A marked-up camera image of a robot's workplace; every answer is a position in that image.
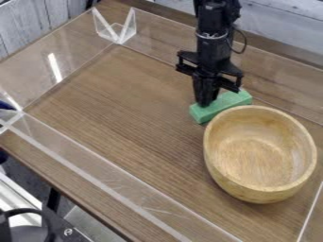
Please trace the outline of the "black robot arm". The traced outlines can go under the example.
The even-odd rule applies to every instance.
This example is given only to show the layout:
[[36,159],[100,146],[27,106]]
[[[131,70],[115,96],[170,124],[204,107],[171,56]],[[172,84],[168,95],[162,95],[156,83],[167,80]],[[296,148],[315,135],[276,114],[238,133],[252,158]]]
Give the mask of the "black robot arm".
[[240,10],[239,0],[195,0],[196,50],[176,53],[175,69],[192,77],[200,107],[208,107],[218,99],[220,89],[240,91],[243,71],[231,61]]

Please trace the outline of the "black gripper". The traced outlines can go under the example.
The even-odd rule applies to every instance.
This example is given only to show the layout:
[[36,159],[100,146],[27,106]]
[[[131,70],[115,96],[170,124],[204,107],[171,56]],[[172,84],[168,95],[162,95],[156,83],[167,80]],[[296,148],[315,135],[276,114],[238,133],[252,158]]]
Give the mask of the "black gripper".
[[176,53],[175,70],[194,81],[195,98],[199,106],[210,106],[218,99],[219,89],[234,93],[240,91],[243,71],[232,63],[231,55],[234,31],[222,36],[196,35],[196,51],[180,50]]

